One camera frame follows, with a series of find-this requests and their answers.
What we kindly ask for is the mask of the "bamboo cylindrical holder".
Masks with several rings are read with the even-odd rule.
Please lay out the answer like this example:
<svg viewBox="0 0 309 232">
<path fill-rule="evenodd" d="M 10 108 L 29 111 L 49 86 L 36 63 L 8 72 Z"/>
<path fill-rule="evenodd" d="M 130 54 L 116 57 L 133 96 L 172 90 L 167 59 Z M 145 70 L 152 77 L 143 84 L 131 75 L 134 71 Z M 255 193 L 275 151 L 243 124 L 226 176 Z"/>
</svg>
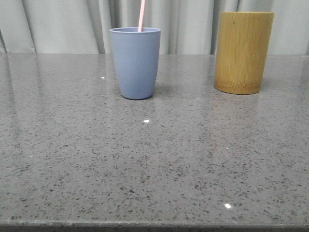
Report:
<svg viewBox="0 0 309 232">
<path fill-rule="evenodd" d="M 214 87 L 248 95 L 260 91 L 273 12 L 222 12 L 218 33 Z"/>
</svg>

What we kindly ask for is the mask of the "pink chopstick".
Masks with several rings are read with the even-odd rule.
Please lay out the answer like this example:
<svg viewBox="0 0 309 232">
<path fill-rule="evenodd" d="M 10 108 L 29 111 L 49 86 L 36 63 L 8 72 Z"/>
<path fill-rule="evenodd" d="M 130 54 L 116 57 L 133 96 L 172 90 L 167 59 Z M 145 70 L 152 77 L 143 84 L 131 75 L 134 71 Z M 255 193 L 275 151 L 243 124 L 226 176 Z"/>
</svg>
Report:
<svg viewBox="0 0 309 232">
<path fill-rule="evenodd" d="M 146 0 L 141 0 L 139 23 L 138 23 L 138 32 L 142 32 L 142 29 L 143 29 L 143 18 L 144 18 L 145 4 L 146 4 Z"/>
</svg>

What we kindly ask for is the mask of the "blue plastic cup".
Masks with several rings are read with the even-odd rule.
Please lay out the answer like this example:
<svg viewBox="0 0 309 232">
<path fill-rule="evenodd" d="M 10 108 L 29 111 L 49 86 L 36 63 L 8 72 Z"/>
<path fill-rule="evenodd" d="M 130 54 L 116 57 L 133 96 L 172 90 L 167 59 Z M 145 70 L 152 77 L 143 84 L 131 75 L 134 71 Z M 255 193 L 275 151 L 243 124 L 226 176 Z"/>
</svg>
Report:
<svg viewBox="0 0 309 232">
<path fill-rule="evenodd" d="M 136 27 L 110 30 L 115 73 L 123 97 L 142 100 L 154 93 L 161 30 Z"/>
</svg>

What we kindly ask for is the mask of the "grey-white curtain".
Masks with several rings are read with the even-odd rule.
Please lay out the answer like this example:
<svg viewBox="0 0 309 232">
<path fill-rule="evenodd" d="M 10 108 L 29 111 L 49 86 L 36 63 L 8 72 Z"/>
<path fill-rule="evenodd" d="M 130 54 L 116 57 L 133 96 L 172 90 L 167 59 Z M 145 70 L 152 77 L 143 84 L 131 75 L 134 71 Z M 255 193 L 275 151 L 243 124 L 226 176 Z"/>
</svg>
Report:
<svg viewBox="0 0 309 232">
<path fill-rule="evenodd" d="M 161 29 L 161 54 L 214 54 L 221 12 L 273 12 L 268 52 L 309 52 L 306 0 L 149 0 L 144 26 Z M 3 0 L 2 53 L 109 54 L 109 30 L 138 25 L 138 0 Z"/>
</svg>

